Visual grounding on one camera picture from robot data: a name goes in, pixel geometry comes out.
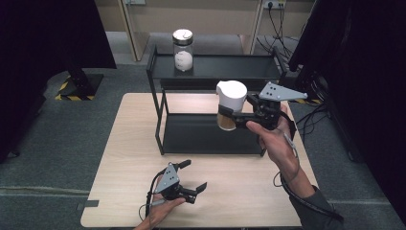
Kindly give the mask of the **glass jar with metal lid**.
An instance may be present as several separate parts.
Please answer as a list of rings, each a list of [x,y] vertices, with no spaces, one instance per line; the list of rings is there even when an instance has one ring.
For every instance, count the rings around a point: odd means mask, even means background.
[[[177,70],[189,71],[193,65],[193,33],[188,29],[178,29],[172,34],[174,65]]]

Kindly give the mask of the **black stand base striped tape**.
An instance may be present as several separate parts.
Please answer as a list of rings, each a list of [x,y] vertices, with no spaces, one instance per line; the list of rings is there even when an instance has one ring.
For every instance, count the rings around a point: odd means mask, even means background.
[[[60,86],[57,100],[92,101],[102,82],[103,74],[86,74],[81,72],[78,76],[68,76]]]
[[[307,94],[306,99],[296,100],[296,103],[321,104],[323,102],[312,89],[309,80],[300,80],[299,72],[288,72],[285,76],[283,85],[287,88]]]

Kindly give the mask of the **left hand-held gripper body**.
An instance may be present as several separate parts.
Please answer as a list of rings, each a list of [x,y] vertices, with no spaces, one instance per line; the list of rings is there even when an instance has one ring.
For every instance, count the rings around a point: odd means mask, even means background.
[[[160,194],[166,200],[175,200],[176,198],[185,198],[188,203],[194,204],[196,191],[185,189],[180,184],[180,178],[177,174],[177,164],[168,163],[166,169],[162,172],[162,177],[158,182],[154,193]]]

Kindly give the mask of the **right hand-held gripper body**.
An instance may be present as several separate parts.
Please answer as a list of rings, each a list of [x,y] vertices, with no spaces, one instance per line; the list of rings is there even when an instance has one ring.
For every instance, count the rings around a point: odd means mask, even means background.
[[[289,127],[292,130],[296,129],[295,123],[285,112],[282,112],[281,102],[306,99],[306,93],[268,82],[257,95],[259,102],[252,104],[252,113],[234,113],[234,122],[237,127],[244,127],[248,121],[253,121],[273,130],[277,127],[279,118],[284,117],[289,121]]]

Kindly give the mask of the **white cup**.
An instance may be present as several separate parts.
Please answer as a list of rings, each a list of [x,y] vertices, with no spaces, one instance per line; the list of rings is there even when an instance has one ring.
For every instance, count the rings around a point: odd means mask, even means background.
[[[247,95],[247,87],[237,80],[221,80],[216,85],[216,94],[218,95],[218,105],[224,105],[232,108],[234,112],[241,112],[243,104]],[[236,129],[236,124],[220,124],[218,122],[218,110],[217,110],[217,125],[226,131],[232,131]]]

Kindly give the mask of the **white power socket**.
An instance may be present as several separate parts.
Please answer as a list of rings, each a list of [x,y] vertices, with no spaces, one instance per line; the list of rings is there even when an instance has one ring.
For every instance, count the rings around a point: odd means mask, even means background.
[[[282,10],[285,8],[286,0],[265,0],[263,7],[268,10]]]

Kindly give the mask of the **black metal two-tier rack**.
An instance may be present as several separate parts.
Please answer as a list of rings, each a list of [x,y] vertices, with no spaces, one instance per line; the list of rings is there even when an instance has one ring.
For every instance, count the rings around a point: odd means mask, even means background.
[[[210,98],[219,81],[236,80],[251,92],[286,75],[277,48],[268,56],[196,55],[191,70],[174,67],[172,54],[156,48],[147,63],[147,77],[158,117],[155,138],[162,154],[258,154],[264,151],[247,129],[225,131],[216,124],[217,106],[193,112],[199,96]]]

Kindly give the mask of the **grey floor strip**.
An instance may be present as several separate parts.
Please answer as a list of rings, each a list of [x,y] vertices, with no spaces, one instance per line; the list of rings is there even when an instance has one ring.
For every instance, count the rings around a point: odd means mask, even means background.
[[[55,187],[8,187],[0,186],[0,194],[29,194],[52,196],[88,196],[89,191]]]

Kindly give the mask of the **person's right hand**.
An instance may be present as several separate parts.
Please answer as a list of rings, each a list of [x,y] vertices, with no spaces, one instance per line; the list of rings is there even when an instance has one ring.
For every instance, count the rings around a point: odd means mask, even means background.
[[[300,163],[292,148],[289,121],[280,117],[277,127],[269,130],[258,123],[249,121],[246,126],[259,136],[259,144],[266,149],[269,158],[276,164],[288,185],[299,178]]]

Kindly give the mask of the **grey tape piece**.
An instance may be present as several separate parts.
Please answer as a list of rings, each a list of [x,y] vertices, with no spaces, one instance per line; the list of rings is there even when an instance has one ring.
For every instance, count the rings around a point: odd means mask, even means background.
[[[98,207],[99,206],[99,200],[86,200],[85,202],[79,203],[76,207],[77,211],[82,211],[86,207]]]

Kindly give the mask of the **person's left hand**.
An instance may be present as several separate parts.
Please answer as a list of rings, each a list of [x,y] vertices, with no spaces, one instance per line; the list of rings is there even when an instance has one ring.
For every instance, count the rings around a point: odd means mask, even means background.
[[[153,206],[150,209],[149,215],[133,230],[152,230],[161,223],[171,211],[185,202],[185,198],[176,198],[175,200],[164,201],[162,204]]]

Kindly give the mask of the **black curtain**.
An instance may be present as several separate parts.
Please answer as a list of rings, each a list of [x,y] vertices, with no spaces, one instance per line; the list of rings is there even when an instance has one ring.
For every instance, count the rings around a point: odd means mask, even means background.
[[[0,0],[0,163],[51,77],[115,66],[95,0]]]
[[[406,224],[406,0],[315,0],[289,60]]]

